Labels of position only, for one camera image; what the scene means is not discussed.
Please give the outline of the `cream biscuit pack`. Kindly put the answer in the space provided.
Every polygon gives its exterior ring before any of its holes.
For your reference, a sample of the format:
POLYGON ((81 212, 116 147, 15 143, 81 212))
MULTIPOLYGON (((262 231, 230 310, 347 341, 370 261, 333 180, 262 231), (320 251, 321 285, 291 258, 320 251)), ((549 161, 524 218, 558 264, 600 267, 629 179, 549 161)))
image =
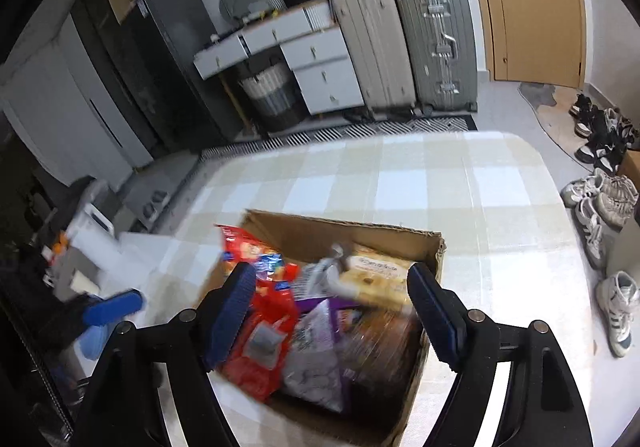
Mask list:
POLYGON ((389 256, 354 243, 350 253, 326 271, 332 294, 363 305, 410 314, 407 289, 409 259, 389 256))

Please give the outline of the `white purple snack packet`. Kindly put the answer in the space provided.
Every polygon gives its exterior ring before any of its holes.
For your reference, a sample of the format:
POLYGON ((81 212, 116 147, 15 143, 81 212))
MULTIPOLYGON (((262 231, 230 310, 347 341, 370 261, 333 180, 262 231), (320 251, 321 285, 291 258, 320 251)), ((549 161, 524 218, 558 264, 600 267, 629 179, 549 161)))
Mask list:
POLYGON ((344 411, 343 377, 328 299, 296 323, 282 369, 282 384, 288 395, 329 411, 344 411))

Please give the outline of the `red triangular chips bag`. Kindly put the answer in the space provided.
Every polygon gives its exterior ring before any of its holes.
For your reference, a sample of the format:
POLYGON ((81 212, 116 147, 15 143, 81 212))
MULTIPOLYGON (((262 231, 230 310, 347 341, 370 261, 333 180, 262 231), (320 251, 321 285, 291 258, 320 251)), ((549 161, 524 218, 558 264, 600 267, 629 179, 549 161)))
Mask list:
POLYGON ((222 263, 226 275, 239 263, 247 263, 255 269, 256 295, 253 304, 278 304, 294 307, 295 299, 291 283, 300 267, 287 262, 283 254, 240 227, 218 225, 224 241, 222 263))

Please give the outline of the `red wrapped snack pack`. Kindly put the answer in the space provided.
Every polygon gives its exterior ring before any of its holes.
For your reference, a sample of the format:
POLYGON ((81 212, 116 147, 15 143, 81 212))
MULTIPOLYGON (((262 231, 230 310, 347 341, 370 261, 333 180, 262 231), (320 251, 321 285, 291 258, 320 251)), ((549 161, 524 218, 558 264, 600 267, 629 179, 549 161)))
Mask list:
POLYGON ((298 310, 290 292, 257 293, 221 367, 222 375, 256 401, 266 401, 281 385, 297 321, 298 310))

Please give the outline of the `purple snack packet in box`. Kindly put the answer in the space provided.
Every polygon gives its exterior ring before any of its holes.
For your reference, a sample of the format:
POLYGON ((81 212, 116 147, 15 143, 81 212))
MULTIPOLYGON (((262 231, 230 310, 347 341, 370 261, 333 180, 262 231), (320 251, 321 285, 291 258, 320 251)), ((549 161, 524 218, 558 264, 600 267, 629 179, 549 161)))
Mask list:
POLYGON ((311 299, 297 300, 295 304, 298 311, 305 315, 323 302, 329 304, 331 323, 337 334, 347 333, 364 314, 363 306, 341 297, 311 297, 311 299))

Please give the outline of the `orange bread roll packet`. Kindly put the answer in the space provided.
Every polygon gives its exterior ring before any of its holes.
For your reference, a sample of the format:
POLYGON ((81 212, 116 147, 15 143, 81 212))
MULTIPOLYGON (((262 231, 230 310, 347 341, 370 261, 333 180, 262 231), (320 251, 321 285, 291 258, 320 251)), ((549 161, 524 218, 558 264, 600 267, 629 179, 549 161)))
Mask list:
POLYGON ((365 311, 341 338, 338 358, 344 377, 370 394, 405 393, 421 334, 421 323, 413 314, 365 311))

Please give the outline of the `white kettle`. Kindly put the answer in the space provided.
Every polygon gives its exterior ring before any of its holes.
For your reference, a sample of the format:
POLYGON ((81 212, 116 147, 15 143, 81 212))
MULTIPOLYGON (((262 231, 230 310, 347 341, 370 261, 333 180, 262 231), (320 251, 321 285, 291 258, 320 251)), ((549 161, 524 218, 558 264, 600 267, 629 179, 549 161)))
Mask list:
POLYGON ((107 263, 119 254, 113 224, 92 203, 76 212, 65 233, 70 245, 95 264, 107 263))

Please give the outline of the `brown SF cardboard box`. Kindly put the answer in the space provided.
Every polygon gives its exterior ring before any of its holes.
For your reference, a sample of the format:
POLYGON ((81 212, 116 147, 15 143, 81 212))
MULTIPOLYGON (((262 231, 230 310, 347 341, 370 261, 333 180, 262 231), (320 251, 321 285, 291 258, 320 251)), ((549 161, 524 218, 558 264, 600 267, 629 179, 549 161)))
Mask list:
POLYGON ((206 290, 233 266, 258 292, 214 391, 242 446, 396 446, 408 423, 427 339, 407 293, 414 263, 442 271, 431 231, 247 211, 200 217, 214 239, 206 290))

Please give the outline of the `checked tablecloth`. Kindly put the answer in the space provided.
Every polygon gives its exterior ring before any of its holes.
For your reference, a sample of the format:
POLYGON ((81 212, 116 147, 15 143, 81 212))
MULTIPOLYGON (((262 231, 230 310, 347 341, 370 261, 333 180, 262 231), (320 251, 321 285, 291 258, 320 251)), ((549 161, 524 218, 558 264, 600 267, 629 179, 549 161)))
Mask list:
POLYGON ((500 132, 407 134, 281 149, 208 163, 165 237, 139 326, 192 306, 221 253, 220 225, 246 211, 440 233, 442 282, 498 323, 544 320, 580 396, 592 394, 590 292, 573 223, 538 151, 500 132))

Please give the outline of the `white sneaker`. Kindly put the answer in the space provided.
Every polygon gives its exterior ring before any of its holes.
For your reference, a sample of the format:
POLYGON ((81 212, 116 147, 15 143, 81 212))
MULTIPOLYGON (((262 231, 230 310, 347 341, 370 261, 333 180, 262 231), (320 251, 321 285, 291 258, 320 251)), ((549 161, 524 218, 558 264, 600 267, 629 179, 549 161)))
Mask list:
POLYGON ((596 289, 596 299, 608 334, 608 346, 617 358, 624 358, 631 349, 631 323, 639 307, 639 287, 626 271, 617 271, 602 280, 596 289))

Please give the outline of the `grey sneaker pair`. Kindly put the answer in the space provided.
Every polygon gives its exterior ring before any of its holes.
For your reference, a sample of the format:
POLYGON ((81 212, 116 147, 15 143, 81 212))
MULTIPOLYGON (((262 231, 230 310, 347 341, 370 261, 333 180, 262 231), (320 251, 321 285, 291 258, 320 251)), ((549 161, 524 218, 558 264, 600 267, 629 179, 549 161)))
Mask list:
POLYGON ((634 215, 639 201, 636 186, 627 176, 610 176, 597 168, 569 182, 560 196, 582 232, 589 263, 603 269, 614 237, 634 215))

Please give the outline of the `striped laundry basket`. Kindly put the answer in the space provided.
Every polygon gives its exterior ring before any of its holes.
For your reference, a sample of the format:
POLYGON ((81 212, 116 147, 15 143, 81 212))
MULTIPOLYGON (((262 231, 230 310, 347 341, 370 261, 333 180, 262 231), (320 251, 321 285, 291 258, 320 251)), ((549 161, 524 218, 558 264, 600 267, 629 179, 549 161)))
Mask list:
POLYGON ((294 74, 282 61, 242 78, 239 84, 259 115, 259 125, 268 133, 291 129, 309 116, 294 74))

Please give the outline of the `black white shoes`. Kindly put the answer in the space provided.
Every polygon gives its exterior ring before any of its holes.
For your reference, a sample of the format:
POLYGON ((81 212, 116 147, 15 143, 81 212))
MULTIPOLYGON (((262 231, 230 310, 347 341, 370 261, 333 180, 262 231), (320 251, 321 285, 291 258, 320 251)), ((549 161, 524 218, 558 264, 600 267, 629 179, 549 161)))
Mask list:
POLYGON ((586 141, 574 153, 578 162, 615 175, 625 154, 639 149, 639 129, 617 108, 601 109, 579 94, 568 113, 574 118, 574 133, 586 141))

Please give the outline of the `white drawer cabinet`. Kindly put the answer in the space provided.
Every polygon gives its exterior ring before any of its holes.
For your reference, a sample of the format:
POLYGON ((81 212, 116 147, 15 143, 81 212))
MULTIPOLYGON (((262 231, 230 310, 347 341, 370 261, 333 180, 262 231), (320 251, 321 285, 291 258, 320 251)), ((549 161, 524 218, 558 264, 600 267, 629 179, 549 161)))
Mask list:
POLYGON ((311 115, 364 106, 328 0, 314 0, 236 30, 199 51, 193 63, 206 80, 271 49, 281 51, 311 115))

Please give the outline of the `black refrigerator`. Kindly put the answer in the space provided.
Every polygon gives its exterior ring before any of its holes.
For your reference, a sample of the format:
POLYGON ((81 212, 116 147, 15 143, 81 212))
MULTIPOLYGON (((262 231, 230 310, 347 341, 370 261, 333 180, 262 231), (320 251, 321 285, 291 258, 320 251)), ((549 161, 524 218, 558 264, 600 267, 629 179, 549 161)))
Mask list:
POLYGON ((117 113, 153 158, 239 135, 224 86, 193 63, 215 32, 202 0, 137 0, 122 21, 109 0, 75 0, 70 14, 117 113))

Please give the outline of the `silver grey suitcase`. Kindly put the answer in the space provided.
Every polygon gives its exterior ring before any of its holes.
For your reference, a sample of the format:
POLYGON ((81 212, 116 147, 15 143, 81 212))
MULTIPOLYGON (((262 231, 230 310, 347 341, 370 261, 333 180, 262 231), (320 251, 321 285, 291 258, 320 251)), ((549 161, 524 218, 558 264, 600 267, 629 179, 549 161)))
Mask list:
POLYGON ((469 0, 396 0, 420 105, 477 110, 477 60, 469 0))

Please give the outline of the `beige suitcase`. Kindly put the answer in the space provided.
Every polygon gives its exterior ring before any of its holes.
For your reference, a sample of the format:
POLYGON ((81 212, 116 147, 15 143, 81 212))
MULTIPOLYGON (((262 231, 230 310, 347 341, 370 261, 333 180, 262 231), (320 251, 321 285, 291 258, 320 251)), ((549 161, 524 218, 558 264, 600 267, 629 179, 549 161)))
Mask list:
POLYGON ((373 112, 416 107, 396 0, 331 0, 364 103, 373 112))

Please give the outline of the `brown wooden door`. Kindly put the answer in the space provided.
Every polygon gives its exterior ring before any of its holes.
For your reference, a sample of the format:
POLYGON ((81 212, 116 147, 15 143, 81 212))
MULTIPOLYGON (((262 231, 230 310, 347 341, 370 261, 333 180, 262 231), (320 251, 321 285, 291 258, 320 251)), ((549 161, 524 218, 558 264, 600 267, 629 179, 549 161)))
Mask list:
POLYGON ((495 81, 584 84, 584 0, 478 0, 495 81))

